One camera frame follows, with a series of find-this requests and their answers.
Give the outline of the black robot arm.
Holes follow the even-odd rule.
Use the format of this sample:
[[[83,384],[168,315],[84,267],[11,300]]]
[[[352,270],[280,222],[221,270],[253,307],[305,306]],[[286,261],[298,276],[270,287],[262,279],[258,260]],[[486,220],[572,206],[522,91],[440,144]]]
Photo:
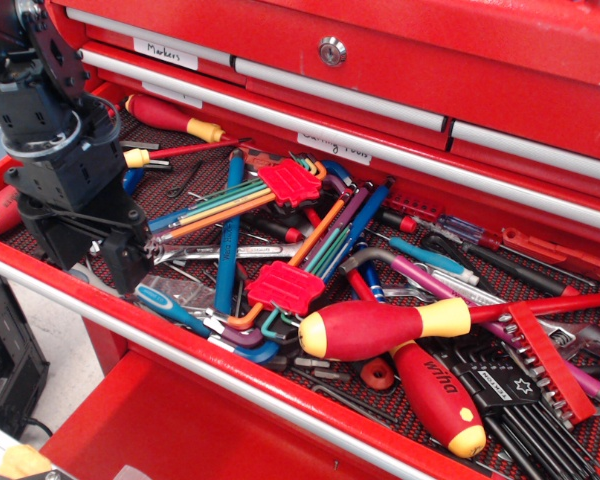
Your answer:
[[[0,1],[0,129],[19,162],[4,180],[19,193],[27,230],[65,270],[99,242],[116,290],[150,272],[146,215],[123,188],[121,120],[89,93],[81,54],[42,1]]]

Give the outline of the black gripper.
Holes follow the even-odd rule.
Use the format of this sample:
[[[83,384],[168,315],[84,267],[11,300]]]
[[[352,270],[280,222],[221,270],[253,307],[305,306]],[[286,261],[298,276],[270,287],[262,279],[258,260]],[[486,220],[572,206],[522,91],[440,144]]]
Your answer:
[[[127,164],[117,142],[5,149],[22,163],[5,181],[20,193],[23,222],[54,263],[73,266],[101,239],[115,289],[129,294],[164,261],[164,245],[149,238],[144,211],[123,188]]]

